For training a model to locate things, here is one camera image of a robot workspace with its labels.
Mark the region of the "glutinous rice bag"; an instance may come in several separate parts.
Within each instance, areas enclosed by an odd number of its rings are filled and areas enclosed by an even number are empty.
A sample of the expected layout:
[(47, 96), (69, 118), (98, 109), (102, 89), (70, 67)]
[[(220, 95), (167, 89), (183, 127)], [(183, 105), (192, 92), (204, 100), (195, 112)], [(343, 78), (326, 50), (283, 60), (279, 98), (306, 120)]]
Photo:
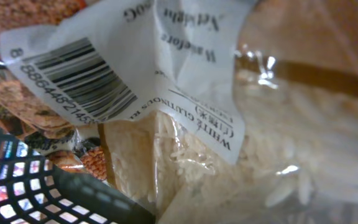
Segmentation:
[(0, 1), (0, 127), (115, 223), (358, 223), (358, 1)]

